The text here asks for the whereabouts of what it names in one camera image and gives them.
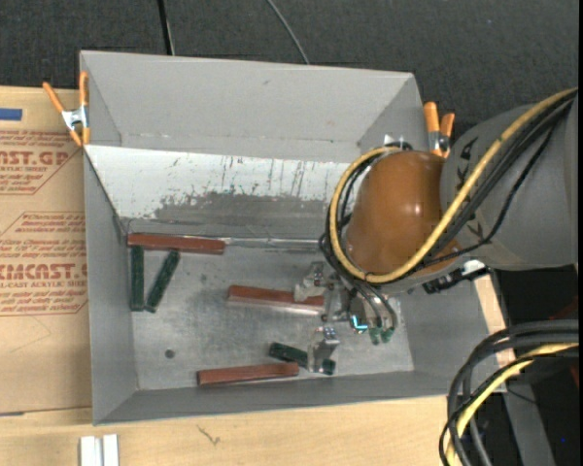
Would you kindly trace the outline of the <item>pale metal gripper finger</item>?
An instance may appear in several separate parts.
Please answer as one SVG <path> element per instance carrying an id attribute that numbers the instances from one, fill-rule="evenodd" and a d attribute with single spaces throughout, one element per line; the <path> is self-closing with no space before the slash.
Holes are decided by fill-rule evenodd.
<path id="1" fill-rule="evenodd" d="M 323 295 L 326 291 L 325 264 L 323 261 L 312 262 L 303 278 L 295 285 L 293 300 L 305 303 L 310 297 Z"/>
<path id="2" fill-rule="evenodd" d="M 307 367 L 312 373 L 333 374 L 336 362 L 332 355 L 340 344 L 333 327 L 320 326 L 312 334 L 307 350 Z"/>

